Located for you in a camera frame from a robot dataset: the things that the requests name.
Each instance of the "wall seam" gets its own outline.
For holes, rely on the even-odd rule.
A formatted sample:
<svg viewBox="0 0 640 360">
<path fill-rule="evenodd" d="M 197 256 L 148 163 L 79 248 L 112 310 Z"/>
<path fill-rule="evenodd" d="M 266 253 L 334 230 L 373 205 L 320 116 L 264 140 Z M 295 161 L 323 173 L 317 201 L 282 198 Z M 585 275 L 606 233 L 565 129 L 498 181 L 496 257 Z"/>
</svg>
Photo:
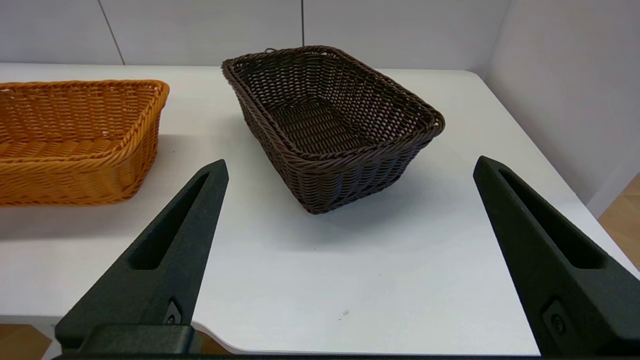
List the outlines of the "wall seam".
<svg viewBox="0 0 640 360">
<path fill-rule="evenodd" d="M 122 57 L 122 52 L 120 51 L 120 46 L 118 46 L 118 42 L 116 41 L 116 36 L 113 34 L 113 30 L 111 29 L 111 24 L 109 23 L 109 19 L 107 19 L 107 14 L 104 12 L 104 8 L 102 7 L 102 1 L 98 0 L 98 5 L 100 5 L 100 10 L 102 10 L 102 16 L 104 16 L 104 20 L 107 22 L 107 27 L 109 28 L 109 32 L 111 33 L 111 38 L 113 39 L 113 43 L 116 45 L 116 50 L 118 50 L 118 55 L 120 55 L 120 61 L 122 61 L 122 65 L 126 65 L 124 62 L 124 58 Z"/>
<path fill-rule="evenodd" d="M 502 16 L 502 22 L 500 23 L 500 29 L 498 30 L 498 36 L 495 37 L 495 41 L 493 41 L 493 46 L 491 48 L 491 52 L 489 53 L 489 58 L 487 58 L 486 63 L 484 65 L 484 71 L 480 78 L 484 81 L 486 78 L 486 73 L 489 72 L 489 67 L 491 65 L 491 61 L 493 60 L 493 54 L 495 53 L 495 48 L 498 46 L 498 42 L 502 37 L 502 30 L 504 30 L 504 23 L 509 15 L 509 8 L 511 8 L 511 4 L 513 4 L 513 0 L 509 0 L 507 4 L 507 8 L 504 10 L 504 15 Z"/>
</svg>

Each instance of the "basket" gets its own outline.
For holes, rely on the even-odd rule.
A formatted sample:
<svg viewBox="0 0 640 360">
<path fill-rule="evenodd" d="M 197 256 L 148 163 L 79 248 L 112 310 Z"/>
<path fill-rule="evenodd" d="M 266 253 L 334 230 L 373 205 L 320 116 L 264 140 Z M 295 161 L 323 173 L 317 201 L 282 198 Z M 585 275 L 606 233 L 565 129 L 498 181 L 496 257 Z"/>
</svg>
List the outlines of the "basket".
<svg viewBox="0 0 640 360">
<path fill-rule="evenodd" d="M 156 159 L 157 80 L 0 84 L 0 205 L 131 198 Z"/>
<path fill-rule="evenodd" d="M 247 54 L 222 70 L 251 132 L 310 213 L 390 186 L 444 129 L 440 112 L 332 47 Z"/>
</svg>

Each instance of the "basket weave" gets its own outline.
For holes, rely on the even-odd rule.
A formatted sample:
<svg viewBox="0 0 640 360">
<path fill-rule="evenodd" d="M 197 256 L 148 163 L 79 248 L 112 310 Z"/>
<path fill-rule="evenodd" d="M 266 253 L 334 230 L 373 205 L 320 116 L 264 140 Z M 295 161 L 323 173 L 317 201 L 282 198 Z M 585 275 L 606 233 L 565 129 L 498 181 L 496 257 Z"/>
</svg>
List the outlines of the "basket weave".
<svg viewBox="0 0 640 360">
<path fill-rule="evenodd" d="M 0 205 L 131 198 L 156 158 L 157 80 L 0 84 Z"/>
<path fill-rule="evenodd" d="M 310 213 L 390 186 L 444 129 L 440 112 L 332 47 L 247 54 L 222 69 L 253 135 Z"/>
</svg>

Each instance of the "tabletop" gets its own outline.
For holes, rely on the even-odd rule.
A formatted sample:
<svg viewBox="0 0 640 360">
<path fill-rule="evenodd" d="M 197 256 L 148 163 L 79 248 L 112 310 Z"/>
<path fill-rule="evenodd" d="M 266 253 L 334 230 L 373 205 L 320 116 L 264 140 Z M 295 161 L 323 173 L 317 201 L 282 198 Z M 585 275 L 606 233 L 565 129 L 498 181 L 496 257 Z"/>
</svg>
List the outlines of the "tabletop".
<svg viewBox="0 0 640 360">
<path fill-rule="evenodd" d="M 233 352 L 538 355 L 472 179 L 480 155 L 511 167 L 640 278 L 477 75 L 381 71 L 440 110 L 445 131 L 390 188 L 310 215 L 219 67 L 0 64 L 0 81 L 154 78 L 171 87 L 156 163 L 131 200 L 0 209 L 0 322 L 63 316 L 220 158 L 230 182 L 193 320 Z"/>
</svg>

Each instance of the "wicker basket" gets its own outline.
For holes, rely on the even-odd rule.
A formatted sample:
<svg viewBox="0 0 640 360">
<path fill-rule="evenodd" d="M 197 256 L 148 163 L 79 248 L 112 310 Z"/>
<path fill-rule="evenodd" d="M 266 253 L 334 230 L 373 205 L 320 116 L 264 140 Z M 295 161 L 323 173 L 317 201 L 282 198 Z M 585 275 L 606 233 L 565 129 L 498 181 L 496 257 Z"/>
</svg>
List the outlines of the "wicker basket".
<svg viewBox="0 0 640 360">
<path fill-rule="evenodd" d="M 131 198 L 156 158 L 157 80 L 0 84 L 0 205 Z"/>
<path fill-rule="evenodd" d="M 332 47 L 247 54 L 222 69 L 253 135 L 310 213 L 390 186 L 444 129 L 440 112 Z"/>
</svg>

